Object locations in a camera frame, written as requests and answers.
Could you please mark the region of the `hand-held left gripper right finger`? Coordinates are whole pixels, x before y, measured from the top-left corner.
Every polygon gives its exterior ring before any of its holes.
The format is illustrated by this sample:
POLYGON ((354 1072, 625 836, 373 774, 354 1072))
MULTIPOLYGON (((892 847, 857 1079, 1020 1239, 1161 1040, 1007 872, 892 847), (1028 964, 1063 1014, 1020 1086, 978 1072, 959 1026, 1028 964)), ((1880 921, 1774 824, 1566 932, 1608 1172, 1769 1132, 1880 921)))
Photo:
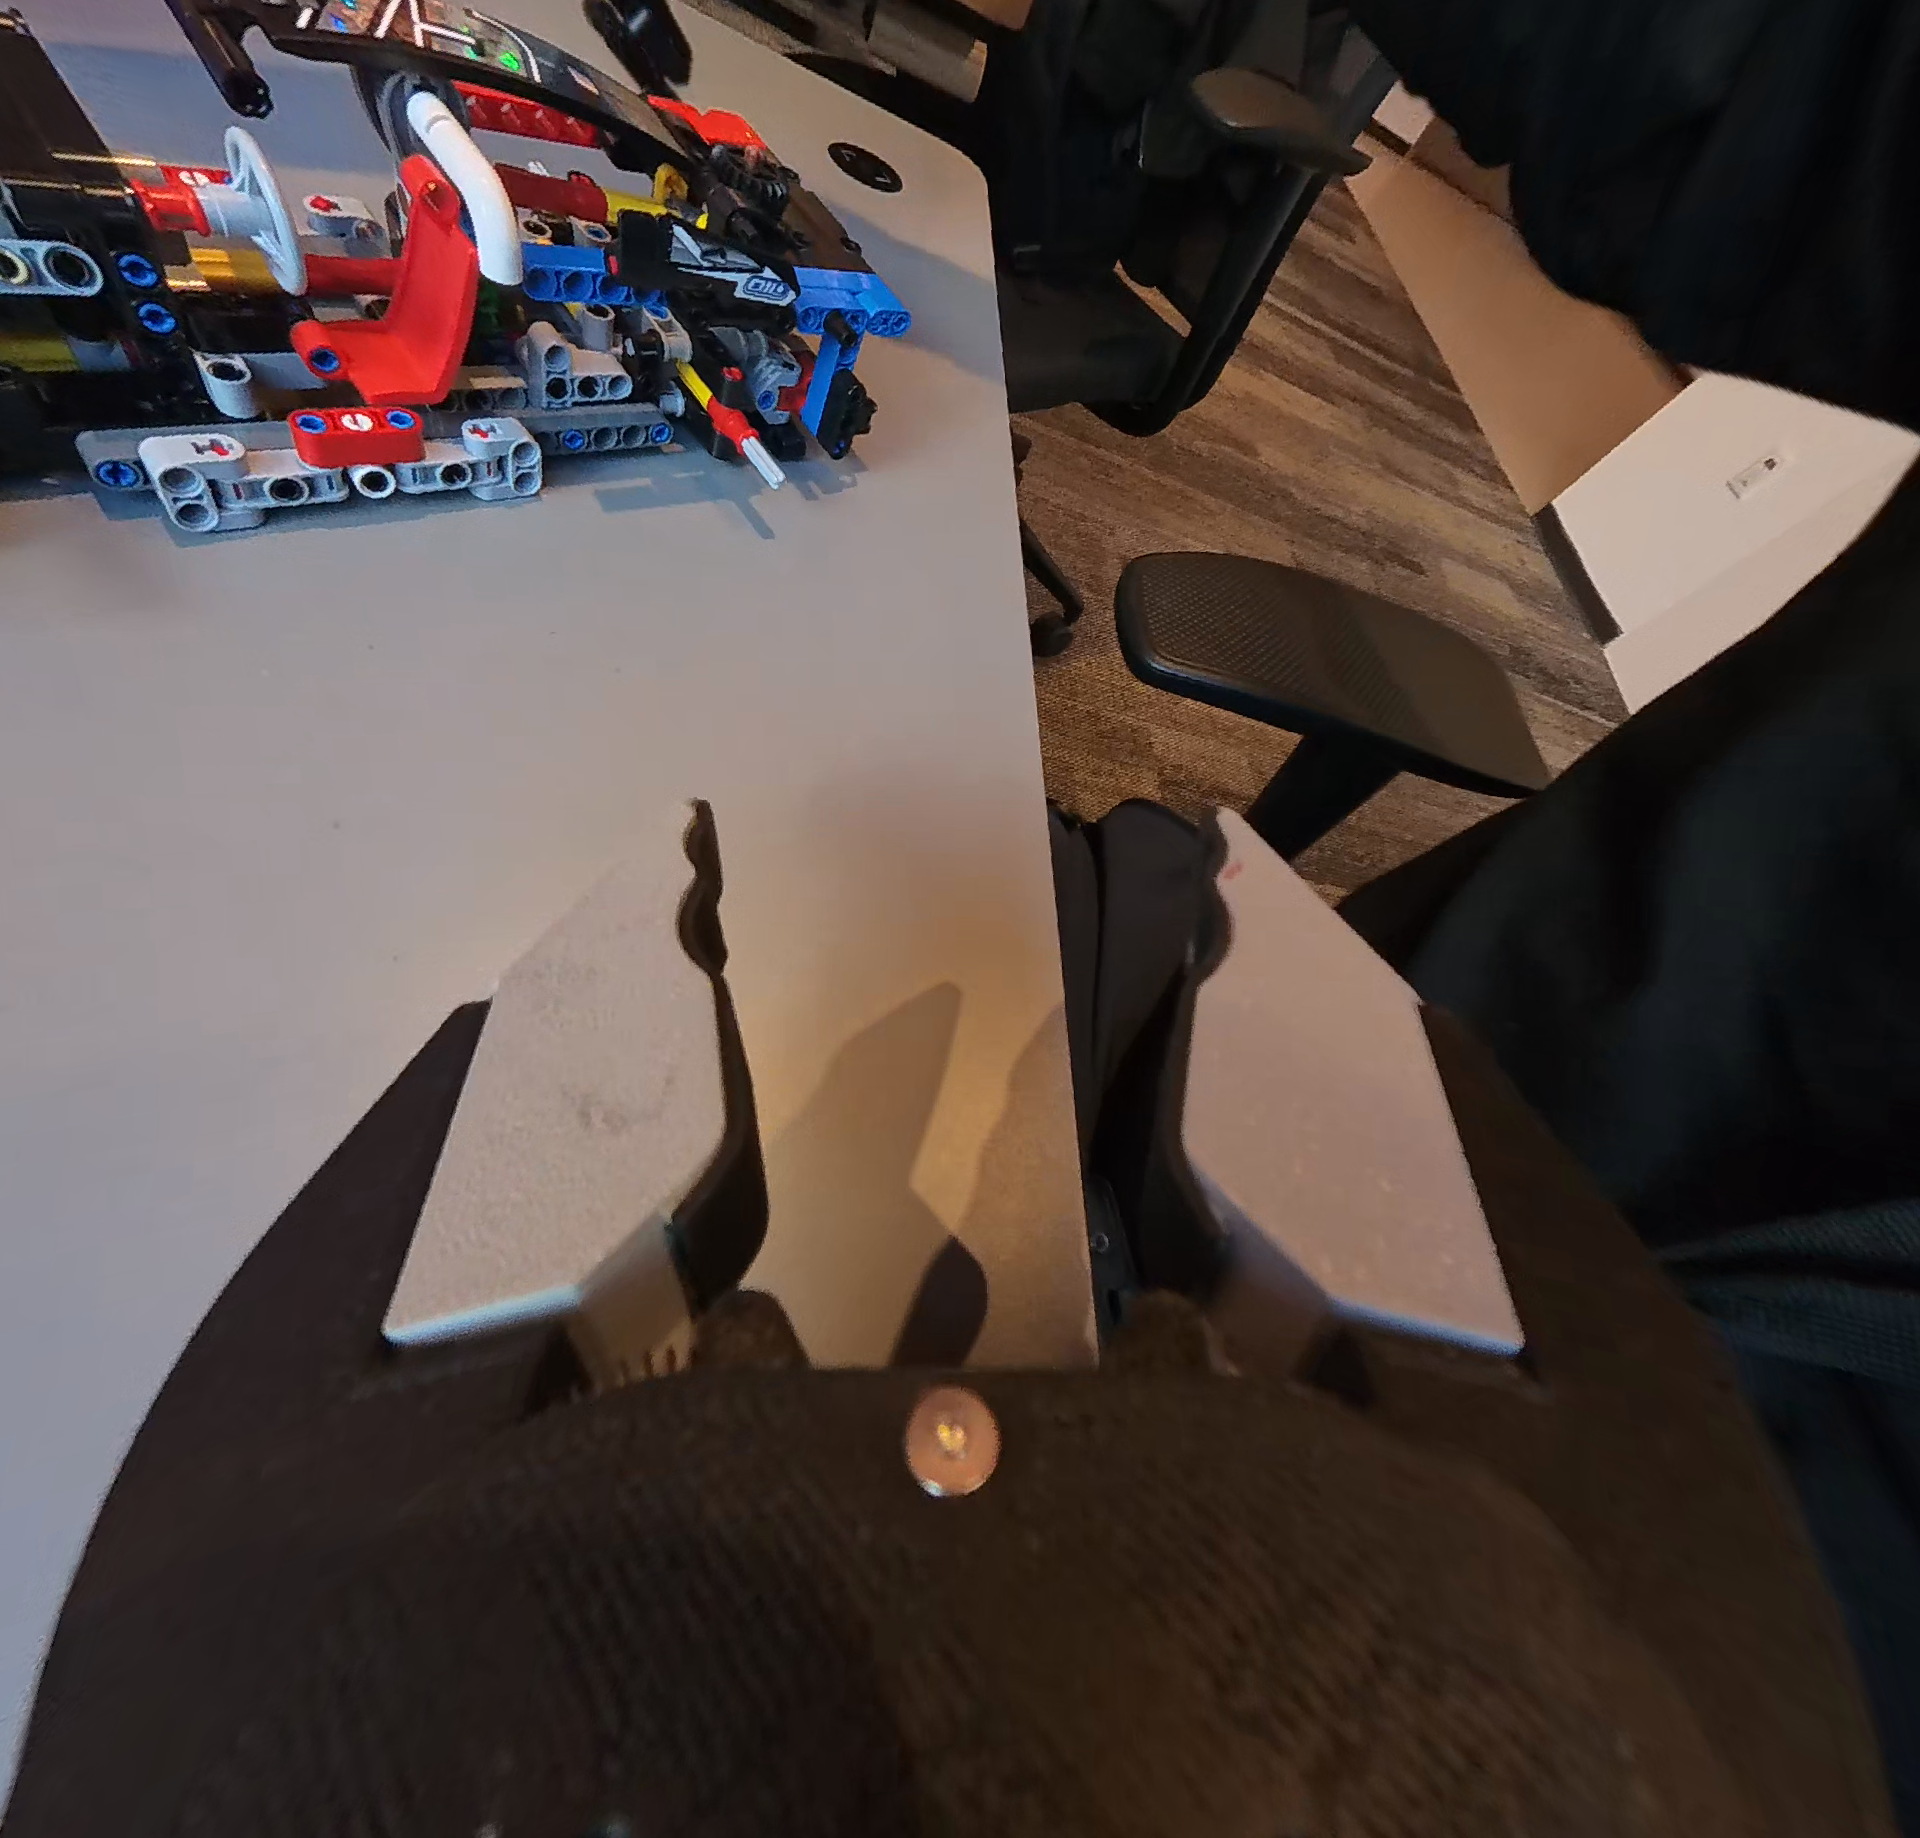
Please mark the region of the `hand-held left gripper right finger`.
POLYGON ((1519 1360, 1423 996, 1228 808, 1200 903, 1175 1172, 1228 1361, 1298 1377, 1348 1327, 1519 1360))

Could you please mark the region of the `person's right forearm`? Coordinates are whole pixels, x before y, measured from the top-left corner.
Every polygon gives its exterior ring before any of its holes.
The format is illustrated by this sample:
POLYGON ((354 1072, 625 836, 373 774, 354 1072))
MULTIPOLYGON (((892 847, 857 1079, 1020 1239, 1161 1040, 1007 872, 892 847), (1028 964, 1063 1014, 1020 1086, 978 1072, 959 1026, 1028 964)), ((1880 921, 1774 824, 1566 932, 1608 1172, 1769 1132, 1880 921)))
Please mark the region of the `person's right forearm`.
POLYGON ((1920 0, 1338 0, 1535 264, 1681 366, 1913 432, 1920 0))

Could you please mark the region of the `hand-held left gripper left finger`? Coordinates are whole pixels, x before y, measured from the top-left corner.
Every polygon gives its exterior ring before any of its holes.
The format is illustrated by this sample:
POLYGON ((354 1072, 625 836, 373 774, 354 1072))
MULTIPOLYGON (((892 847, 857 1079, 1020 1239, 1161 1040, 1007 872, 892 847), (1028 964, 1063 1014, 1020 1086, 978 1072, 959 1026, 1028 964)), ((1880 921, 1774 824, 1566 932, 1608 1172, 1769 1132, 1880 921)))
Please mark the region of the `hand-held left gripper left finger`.
POLYGON ((597 1389, 672 1377, 762 1233, 719 824, 685 799, 502 969, 383 1342, 557 1327, 597 1389))

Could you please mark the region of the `black office chair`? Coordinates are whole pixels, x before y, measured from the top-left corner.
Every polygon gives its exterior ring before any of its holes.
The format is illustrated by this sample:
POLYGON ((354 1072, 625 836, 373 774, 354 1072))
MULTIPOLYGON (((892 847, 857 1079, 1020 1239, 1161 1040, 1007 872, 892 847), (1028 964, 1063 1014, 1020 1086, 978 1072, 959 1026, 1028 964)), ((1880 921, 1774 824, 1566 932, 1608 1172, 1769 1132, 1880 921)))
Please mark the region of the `black office chair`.
POLYGON ((1551 788, 1490 649, 1328 575, 1248 554, 1141 554, 1114 580, 1114 646, 1151 690, 1294 737, 1245 816, 1285 858, 1401 774, 1504 799, 1551 788))
POLYGON ((1359 80, 1334 98, 1223 64, 1141 112, 1121 261, 998 270, 1008 415, 1082 407, 1146 438, 1213 395, 1324 185, 1369 165, 1359 141, 1393 80, 1359 39, 1348 49, 1359 80))

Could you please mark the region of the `toy brick car assembly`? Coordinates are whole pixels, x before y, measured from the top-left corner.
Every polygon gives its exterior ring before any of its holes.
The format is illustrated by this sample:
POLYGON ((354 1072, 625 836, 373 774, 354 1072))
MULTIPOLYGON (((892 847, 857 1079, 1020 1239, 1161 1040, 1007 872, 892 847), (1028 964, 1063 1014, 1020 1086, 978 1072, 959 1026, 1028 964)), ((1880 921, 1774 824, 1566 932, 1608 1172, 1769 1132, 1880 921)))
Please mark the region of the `toy brick car assembly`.
POLYGON ((854 362, 911 312, 754 126, 676 98, 666 0, 583 6, 625 80, 461 0, 165 6, 240 127, 272 112, 257 32, 345 70, 391 177, 458 176, 478 307, 432 432, 524 426, 537 456, 690 434, 768 490, 866 434, 854 362))

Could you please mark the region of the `white cabinet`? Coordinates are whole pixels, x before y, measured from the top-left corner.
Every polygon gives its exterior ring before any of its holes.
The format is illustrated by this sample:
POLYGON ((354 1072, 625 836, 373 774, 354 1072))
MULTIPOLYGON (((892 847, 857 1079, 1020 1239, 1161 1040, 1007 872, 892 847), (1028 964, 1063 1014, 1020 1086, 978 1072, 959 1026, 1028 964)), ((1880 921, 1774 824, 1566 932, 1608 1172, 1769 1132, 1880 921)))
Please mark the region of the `white cabinet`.
POLYGON ((1526 257, 1501 168, 1393 88, 1354 195, 1638 716, 1889 502, 1913 434, 1658 362, 1526 257))

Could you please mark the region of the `toy brick car front chassis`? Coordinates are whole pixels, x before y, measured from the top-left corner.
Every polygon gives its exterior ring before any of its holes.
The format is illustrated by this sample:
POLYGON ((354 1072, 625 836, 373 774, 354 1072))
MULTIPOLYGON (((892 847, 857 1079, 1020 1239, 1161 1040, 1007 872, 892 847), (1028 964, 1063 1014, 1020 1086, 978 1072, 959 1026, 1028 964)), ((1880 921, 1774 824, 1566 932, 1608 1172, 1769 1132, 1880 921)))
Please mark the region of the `toy brick car front chassis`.
POLYGON ((397 227, 280 186, 223 127, 209 168, 116 151, 2 11, 0 471, 151 502, 177 537, 416 495, 528 498, 524 426, 432 432, 465 369, 478 247, 458 176, 397 165, 397 227))

